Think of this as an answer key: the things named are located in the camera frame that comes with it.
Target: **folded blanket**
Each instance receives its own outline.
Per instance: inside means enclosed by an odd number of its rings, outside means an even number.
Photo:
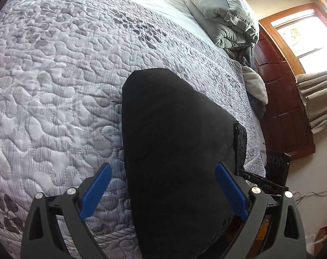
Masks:
[[[185,4],[214,44],[241,64],[250,104],[262,118],[268,95],[255,71],[253,47],[259,40],[259,24],[251,7],[245,0],[185,0]]]
[[[246,42],[240,47],[256,44],[259,39],[259,24],[255,13],[245,0],[191,0],[202,15],[223,28],[244,35]]]

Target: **screw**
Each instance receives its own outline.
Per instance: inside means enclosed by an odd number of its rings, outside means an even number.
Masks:
[[[254,194],[259,194],[259,193],[261,193],[261,189],[258,188],[258,187],[252,187],[252,188],[251,188],[251,191],[252,191],[252,193],[254,193]]]
[[[75,193],[76,193],[76,188],[69,188],[67,191],[66,191],[66,193],[68,194],[68,195],[74,195]]]
[[[35,198],[36,198],[36,199],[41,199],[43,196],[44,196],[44,194],[41,193],[41,192],[39,192],[39,193],[37,193],[37,194],[35,195]]]
[[[285,192],[285,196],[288,197],[289,199],[293,197],[293,194],[290,191]]]

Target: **bed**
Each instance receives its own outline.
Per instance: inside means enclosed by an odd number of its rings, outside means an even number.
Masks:
[[[134,70],[168,68],[248,134],[246,170],[265,146],[242,70],[184,0],[8,0],[0,12],[0,241],[19,258],[33,197],[79,186],[105,161],[113,179],[86,224],[109,258],[141,258],[127,195],[121,87]],[[59,219],[71,255],[78,252]]]

